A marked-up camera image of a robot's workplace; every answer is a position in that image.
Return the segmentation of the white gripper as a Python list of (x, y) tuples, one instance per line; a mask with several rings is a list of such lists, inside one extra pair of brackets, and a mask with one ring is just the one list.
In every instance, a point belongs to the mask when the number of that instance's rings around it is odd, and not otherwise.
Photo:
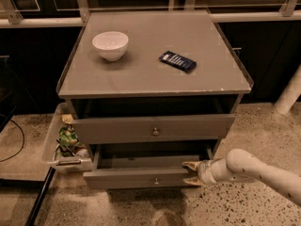
[(213, 186), (219, 182), (218, 163), (216, 160), (185, 161), (183, 167), (198, 172), (198, 177), (184, 178), (183, 181), (191, 186)]

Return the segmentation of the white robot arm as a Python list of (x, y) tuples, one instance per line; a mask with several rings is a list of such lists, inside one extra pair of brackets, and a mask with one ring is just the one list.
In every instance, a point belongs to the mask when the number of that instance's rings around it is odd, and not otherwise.
[(213, 186), (219, 182), (246, 182), (258, 180), (274, 189), (294, 204), (301, 206), (301, 176), (268, 165), (243, 149), (230, 150), (224, 158), (185, 161), (183, 167), (197, 175), (183, 181), (192, 186)]

